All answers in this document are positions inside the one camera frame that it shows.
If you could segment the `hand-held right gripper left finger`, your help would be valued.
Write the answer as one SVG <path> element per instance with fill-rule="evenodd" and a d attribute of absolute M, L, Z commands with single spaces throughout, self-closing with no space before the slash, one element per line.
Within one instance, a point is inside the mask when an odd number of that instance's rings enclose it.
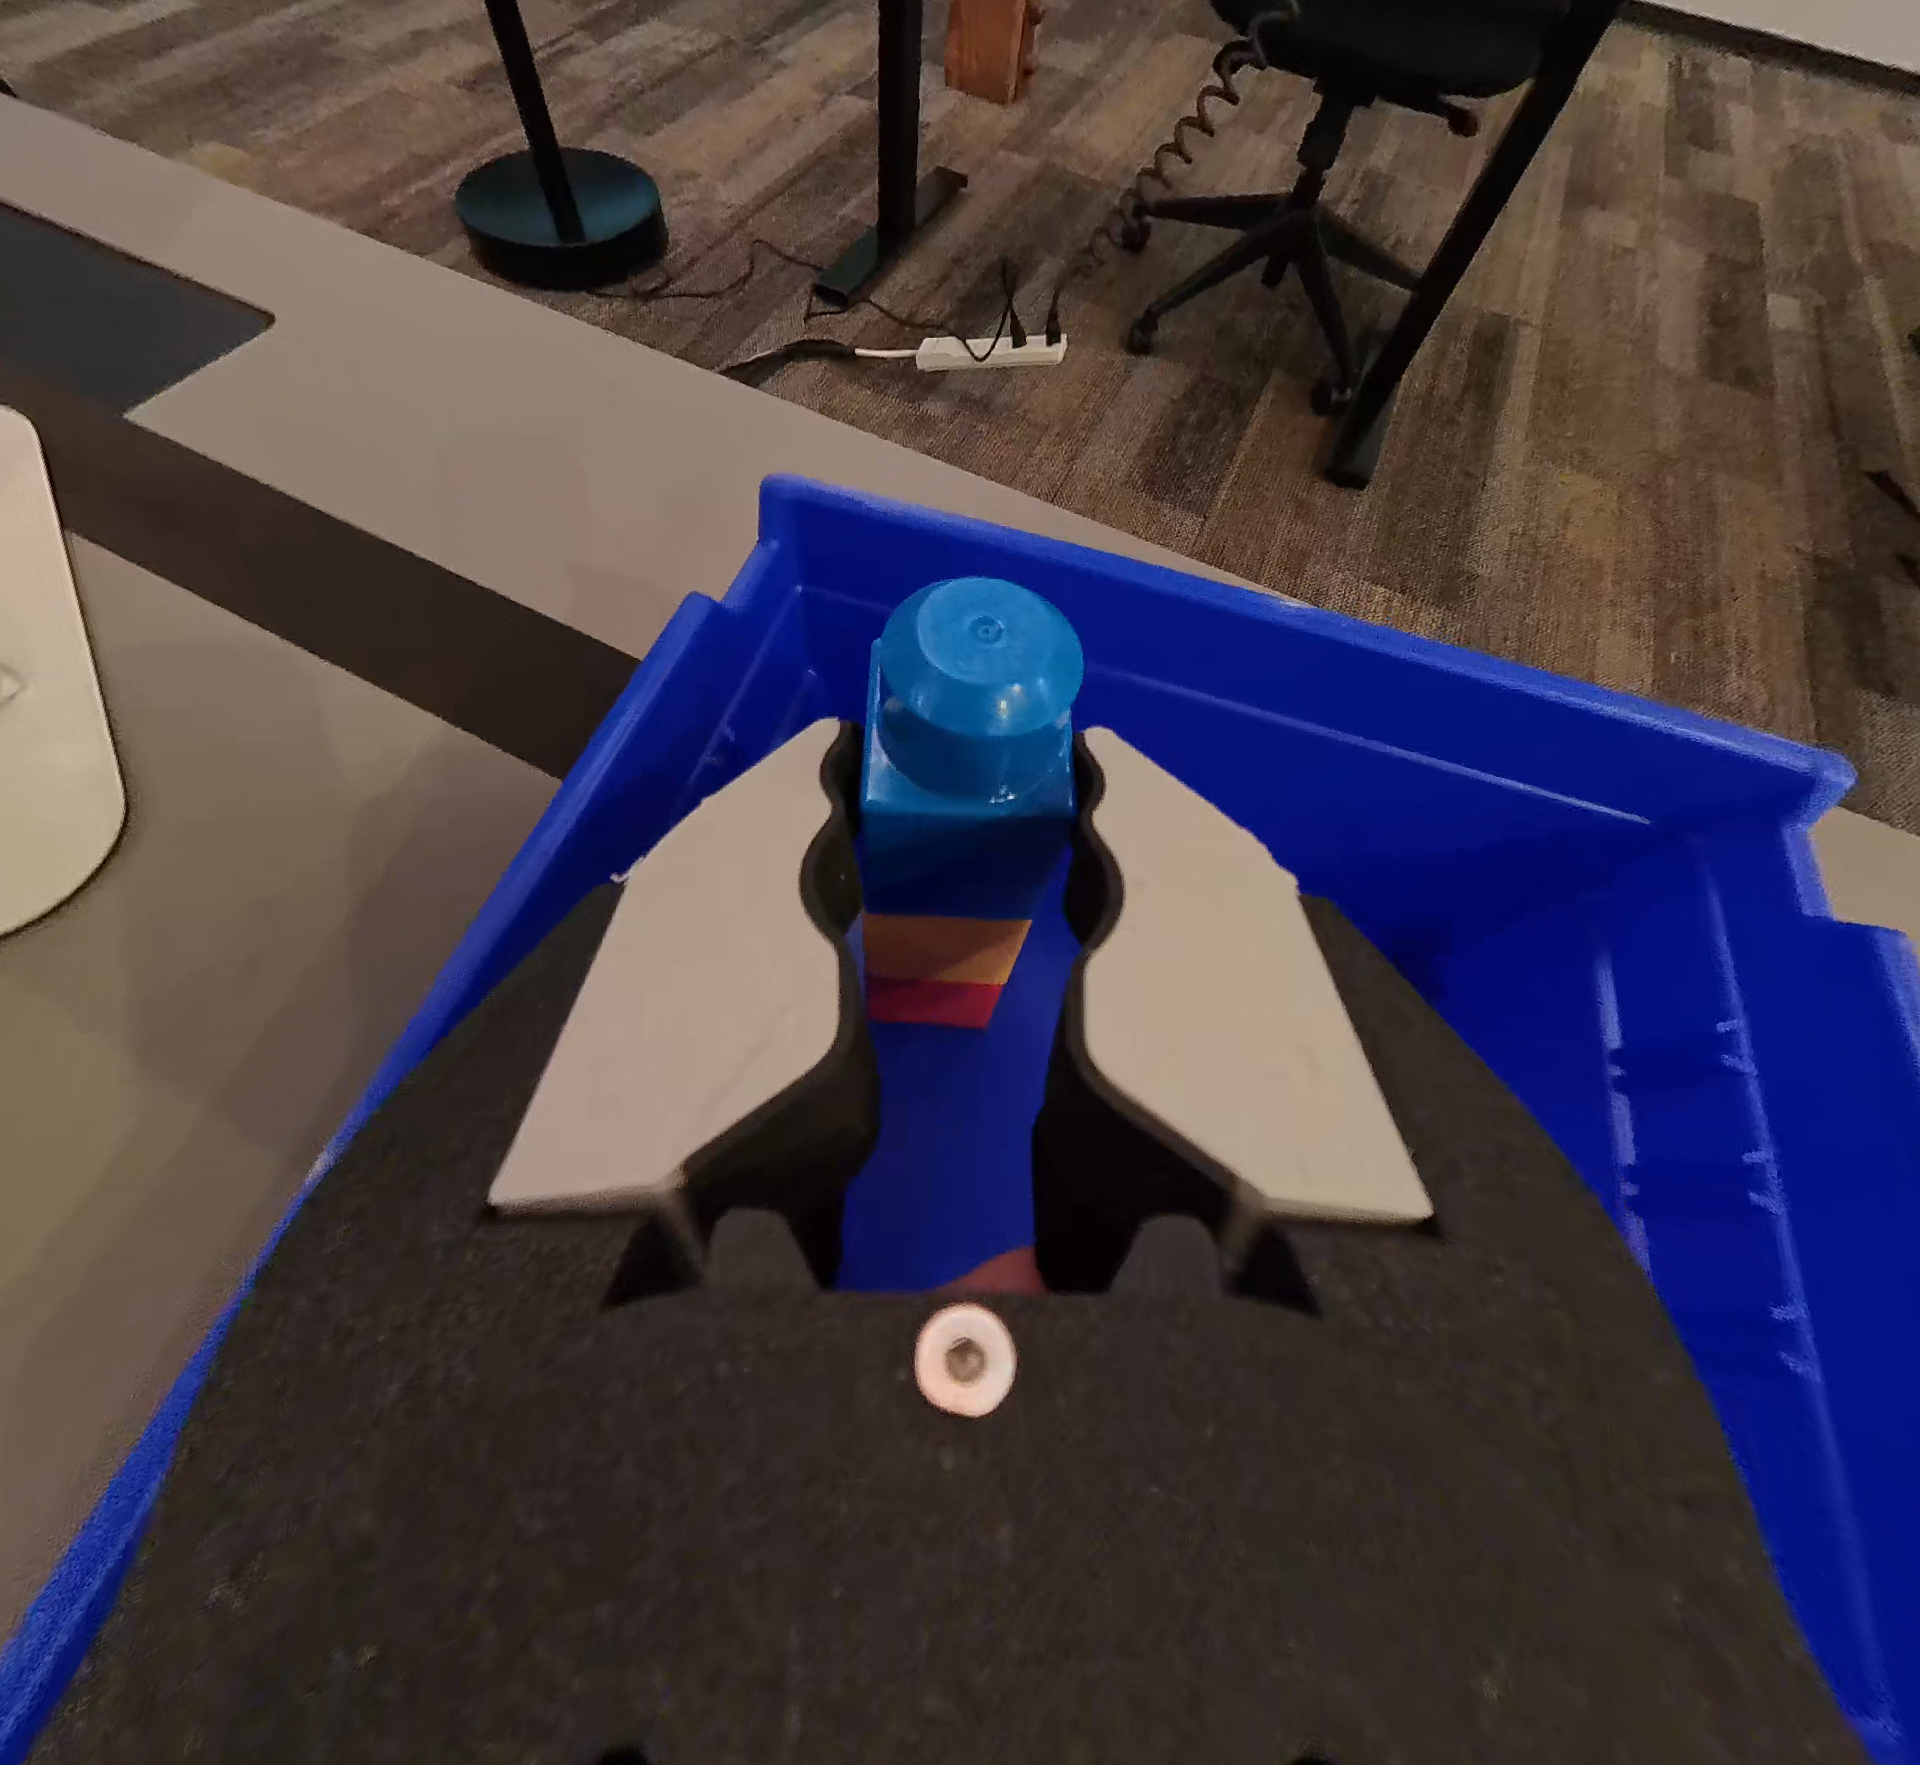
<path fill-rule="evenodd" d="M 735 1210 L 837 1283 L 879 1074 L 852 927 L 862 733 L 815 721 L 693 807 L 609 924 L 498 1168 L 506 1220 L 638 1225 L 636 1291 L 693 1285 Z"/>

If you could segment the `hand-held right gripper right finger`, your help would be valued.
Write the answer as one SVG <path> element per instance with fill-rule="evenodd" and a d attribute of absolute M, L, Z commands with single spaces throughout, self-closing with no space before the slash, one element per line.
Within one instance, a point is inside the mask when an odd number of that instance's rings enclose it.
<path fill-rule="evenodd" d="M 1071 768 L 1075 951 L 1032 1131 L 1044 1289 L 1109 1291 L 1162 1220 L 1200 1225 L 1235 1292 L 1309 1291 L 1291 1225 L 1431 1228 L 1296 877 L 1105 726 Z"/>

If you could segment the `red building block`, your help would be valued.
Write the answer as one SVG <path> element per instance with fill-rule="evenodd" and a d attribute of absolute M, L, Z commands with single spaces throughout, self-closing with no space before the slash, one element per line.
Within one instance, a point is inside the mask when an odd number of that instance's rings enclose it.
<path fill-rule="evenodd" d="M 871 976 L 865 1006 L 873 1024 L 984 1030 L 1003 991 L 996 983 Z"/>

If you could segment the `yellow building block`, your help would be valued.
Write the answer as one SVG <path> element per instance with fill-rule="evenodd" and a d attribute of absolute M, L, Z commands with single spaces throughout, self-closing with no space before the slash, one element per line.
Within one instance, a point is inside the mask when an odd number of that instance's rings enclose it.
<path fill-rule="evenodd" d="M 871 978 L 990 986 L 1011 978 L 1034 927 L 1027 918 L 959 913 L 864 913 L 859 925 Z"/>

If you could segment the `blue plastic bin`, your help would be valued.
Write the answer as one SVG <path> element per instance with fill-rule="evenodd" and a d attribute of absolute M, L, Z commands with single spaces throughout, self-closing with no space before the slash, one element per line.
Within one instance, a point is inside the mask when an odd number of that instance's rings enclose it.
<path fill-rule="evenodd" d="M 1291 871 L 1437 1232 L 1195 1225 L 1003 1301 L 1069 970 L 879 1047 L 844 1291 L 781 1228 L 627 1302 L 488 1161 L 616 877 L 888 612 L 1064 610 L 1073 707 Z M 767 481 L 3 1656 L 3 1762 L 1916 1762 L 1916 965 L 1842 761 L 1123 559 Z"/>

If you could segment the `grey desk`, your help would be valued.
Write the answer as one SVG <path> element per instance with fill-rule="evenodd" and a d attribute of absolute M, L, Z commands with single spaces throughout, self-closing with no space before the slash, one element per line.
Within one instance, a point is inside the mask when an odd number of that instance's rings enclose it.
<path fill-rule="evenodd" d="M 3 937 L 3 1636 L 107 1598 L 258 1254 L 593 887 L 946 576 L 1548 1129 L 1692 1346 L 1836 1696 L 1916 1723 L 1916 960 L 1844 763 L 1239 588 L 3 105 L 3 408 L 126 789 Z"/>

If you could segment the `white base board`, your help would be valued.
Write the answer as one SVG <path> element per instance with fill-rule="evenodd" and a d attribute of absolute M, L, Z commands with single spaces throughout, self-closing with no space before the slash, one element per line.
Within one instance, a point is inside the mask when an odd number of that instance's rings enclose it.
<path fill-rule="evenodd" d="M 33 423 L 2 409 L 2 933 L 85 889 L 126 789 Z"/>

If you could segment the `black floor lamp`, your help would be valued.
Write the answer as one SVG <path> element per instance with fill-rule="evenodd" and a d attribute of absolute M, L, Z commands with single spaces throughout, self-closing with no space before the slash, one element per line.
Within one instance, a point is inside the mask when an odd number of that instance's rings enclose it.
<path fill-rule="evenodd" d="M 453 211 L 478 265 L 529 289 L 604 289 L 660 265 L 669 225 L 645 169 L 565 147 L 518 0 L 481 0 L 508 80 L 521 147 L 477 165 Z"/>

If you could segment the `black floor stand pole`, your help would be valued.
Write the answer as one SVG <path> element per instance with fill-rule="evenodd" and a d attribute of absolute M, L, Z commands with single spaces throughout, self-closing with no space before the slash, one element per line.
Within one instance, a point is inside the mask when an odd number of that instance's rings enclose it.
<path fill-rule="evenodd" d="M 951 167 L 918 169 L 926 0 L 876 0 L 876 221 L 823 272 L 810 297 L 852 312 L 921 231 L 967 187 Z"/>

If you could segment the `black slanted frame leg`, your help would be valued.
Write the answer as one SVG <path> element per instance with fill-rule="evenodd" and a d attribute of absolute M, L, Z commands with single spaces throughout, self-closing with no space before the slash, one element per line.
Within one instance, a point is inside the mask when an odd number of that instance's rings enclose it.
<path fill-rule="evenodd" d="M 1571 0 L 1563 22 L 1548 35 L 1541 69 L 1509 119 L 1418 284 L 1386 333 L 1369 343 L 1369 356 L 1354 397 L 1333 423 L 1321 461 L 1324 481 L 1364 490 L 1374 480 L 1398 387 L 1411 362 L 1473 267 L 1624 3 Z"/>

